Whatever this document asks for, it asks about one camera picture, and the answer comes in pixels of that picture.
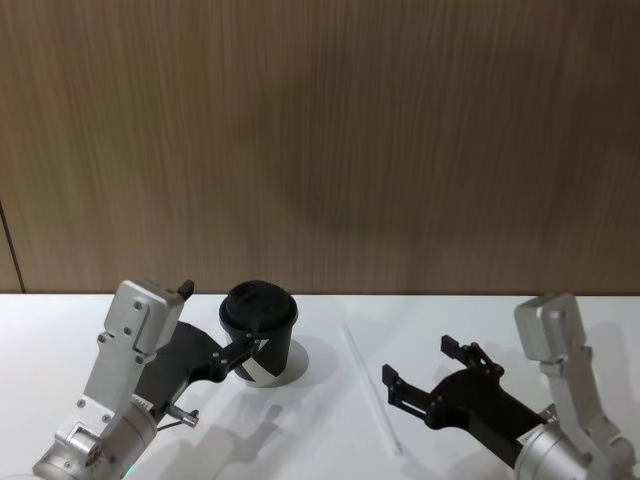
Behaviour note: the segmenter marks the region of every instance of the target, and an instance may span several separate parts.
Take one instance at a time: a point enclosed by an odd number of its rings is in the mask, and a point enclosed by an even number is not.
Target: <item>black cup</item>
[[[248,332],[260,340],[253,358],[235,369],[255,387],[276,382],[287,366],[291,331],[298,319],[298,306],[277,285],[251,280],[234,287],[220,305],[220,323],[231,341]]]

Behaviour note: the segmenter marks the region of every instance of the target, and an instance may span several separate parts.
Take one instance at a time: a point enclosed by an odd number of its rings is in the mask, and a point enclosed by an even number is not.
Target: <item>white table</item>
[[[223,296],[197,295],[181,320],[223,335]],[[82,392],[109,295],[0,296],[0,477],[28,472]],[[385,406],[403,453],[393,456],[376,421],[341,326],[355,342],[386,401],[380,370],[390,363],[431,390],[461,366],[439,352],[440,336],[477,341],[506,368],[503,386],[534,410],[550,396],[523,354],[513,321],[524,297],[296,297],[293,338],[310,363],[289,386],[251,389],[230,376],[193,385],[181,398],[198,408],[195,430],[160,432],[131,480],[450,479],[502,480],[507,468],[466,432],[434,432]],[[581,298],[605,408],[640,448],[639,298]]]

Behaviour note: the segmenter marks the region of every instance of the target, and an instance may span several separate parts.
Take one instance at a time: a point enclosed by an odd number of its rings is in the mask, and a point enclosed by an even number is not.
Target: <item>black lid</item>
[[[298,309],[282,288],[262,280],[241,283],[220,305],[223,327],[267,333],[292,324]]]

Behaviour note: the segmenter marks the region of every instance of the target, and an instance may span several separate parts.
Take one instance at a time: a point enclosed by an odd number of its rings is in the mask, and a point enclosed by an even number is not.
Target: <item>wood grain panel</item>
[[[20,292],[20,280],[13,264],[11,249],[0,220],[0,293]]]
[[[637,0],[5,0],[29,291],[640,292]]]

